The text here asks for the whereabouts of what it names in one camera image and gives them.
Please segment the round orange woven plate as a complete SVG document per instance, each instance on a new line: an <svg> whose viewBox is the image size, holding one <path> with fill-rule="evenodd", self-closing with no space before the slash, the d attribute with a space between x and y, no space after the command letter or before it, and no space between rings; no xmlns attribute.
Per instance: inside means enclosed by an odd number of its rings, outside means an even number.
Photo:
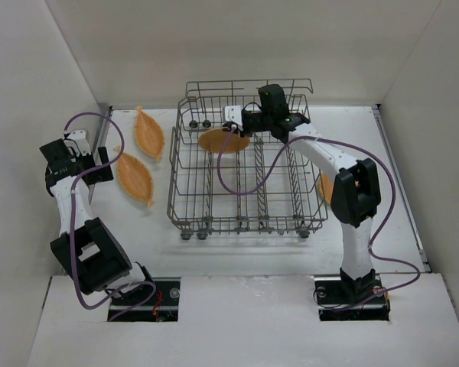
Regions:
<svg viewBox="0 0 459 367"><path fill-rule="evenodd" d="M334 182L325 174L321 174L318 190L325 203L330 205L333 194Z"/></svg>
<svg viewBox="0 0 459 367"><path fill-rule="evenodd" d="M198 138L199 146L210 153L233 154L246 149L250 144L250 138L240 137L239 134L224 131L221 128L211 129L204 132Z"/></svg>

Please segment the leaf-shaped orange woven plate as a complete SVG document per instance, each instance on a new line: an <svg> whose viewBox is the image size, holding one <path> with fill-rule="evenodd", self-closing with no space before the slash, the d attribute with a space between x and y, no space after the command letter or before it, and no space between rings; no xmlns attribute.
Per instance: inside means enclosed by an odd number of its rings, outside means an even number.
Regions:
<svg viewBox="0 0 459 367"><path fill-rule="evenodd" d="M135 120L135 140L138 147L149 157L160 161L164 150L164 132L158 122L137 106Z"/></svg>

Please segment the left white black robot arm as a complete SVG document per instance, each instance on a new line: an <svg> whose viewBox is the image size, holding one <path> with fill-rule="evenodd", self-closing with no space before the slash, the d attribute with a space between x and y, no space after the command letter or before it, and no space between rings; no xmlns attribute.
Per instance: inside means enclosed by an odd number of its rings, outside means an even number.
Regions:
<svg viewBox="0 0 459 367"><path fill-rule="evenodd" d="M99 166L86 139L73 134L41 146L40 151L47 161L47 192L57 201L60 214L59 236L50 248L80 292L114 291L123 282L126 287L117 297L150 290L153 280L146 268L143 279L129 277L129 257L90 206L90 187L114 179L106 148L98 149Z"/></svg>

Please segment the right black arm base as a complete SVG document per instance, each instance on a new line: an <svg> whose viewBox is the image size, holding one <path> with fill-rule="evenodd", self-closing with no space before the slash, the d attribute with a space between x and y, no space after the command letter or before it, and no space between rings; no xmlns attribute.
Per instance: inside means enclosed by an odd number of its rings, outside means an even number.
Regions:
<svg viewBox="0 0 459 367"><path fill-rule="evenodd" d="M319 320L389 321L389 298L384 294L379 295L383 289L379 275L358 296L347 293L340 276L316 277L313 298L318 307Z"/></svg>

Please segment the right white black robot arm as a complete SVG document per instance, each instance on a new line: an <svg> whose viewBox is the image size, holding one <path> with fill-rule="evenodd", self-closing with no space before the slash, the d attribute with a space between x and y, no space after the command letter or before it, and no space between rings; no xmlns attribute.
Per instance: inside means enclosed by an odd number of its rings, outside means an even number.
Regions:
<svg viewBox="0 0 459 367"><path fill-rule="evenodd" d="M224 129L240 137L269 132L285 148L305 156L333 180L330 208L342 228L343 298L348 304L366 299L376 278L369 242L373 217L381 202L375 162L355 158L343 151L341 143L324 138L306 115L290 110L280 85L263 86L258 93L260 104L256 112L242 106L224 107Z"/></svg>

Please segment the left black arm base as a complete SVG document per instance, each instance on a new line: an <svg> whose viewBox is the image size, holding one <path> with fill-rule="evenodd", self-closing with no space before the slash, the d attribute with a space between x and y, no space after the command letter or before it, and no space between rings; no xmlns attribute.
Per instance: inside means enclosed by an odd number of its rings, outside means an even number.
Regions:
<svg viewBox="0 0 459 367"><path fill-rule="evenodd" d="M114 297L109 305L109 322L177 322L181 299L180 278L156 278L156 291L148 285Z"/></svg>

